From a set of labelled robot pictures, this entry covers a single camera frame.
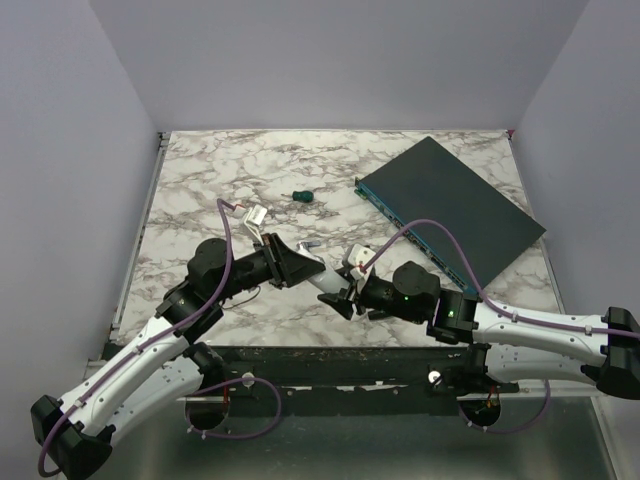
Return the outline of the white remote control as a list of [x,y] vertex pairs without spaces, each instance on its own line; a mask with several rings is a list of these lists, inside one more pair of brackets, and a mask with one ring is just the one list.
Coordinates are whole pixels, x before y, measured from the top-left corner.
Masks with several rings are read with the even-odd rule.
[[308,282],[323,294],[338,294],[350,287],[350,281],[332,269],[325,269],[313,275]]

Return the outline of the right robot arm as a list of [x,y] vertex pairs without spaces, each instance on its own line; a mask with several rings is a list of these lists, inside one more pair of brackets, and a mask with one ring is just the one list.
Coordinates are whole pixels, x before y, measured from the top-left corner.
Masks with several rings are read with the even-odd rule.
[[489,303],[440,286],[437,276],[408,261],[391,280],[356,268],[327,270],[311,280],[319,300],[349,319],[376,310],[425,324],[441,343],[480,345],[460,379],[480,392],[494,381],[567,380],[617,398],[639,397],[639,325],[623,308],[605,315],[562,315]]

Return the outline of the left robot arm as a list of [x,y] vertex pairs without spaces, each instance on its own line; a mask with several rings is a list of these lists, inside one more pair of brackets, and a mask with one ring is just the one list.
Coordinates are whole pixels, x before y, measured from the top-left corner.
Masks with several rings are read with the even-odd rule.
[[217,358],[199,339],[222,317],[225,300],[263,283],[290,288],[303,282],[323,293],[345,285],[321,258],[304,246],[290,249],[276,234],[264,235],[240,259],[229,238],[202,242],[185,280],[165,295],[133,340],[74,389],[33,404],[40,458],[51,459],[68,479],[89,478],[145,417],[183,395],[209,395],[220,387]]

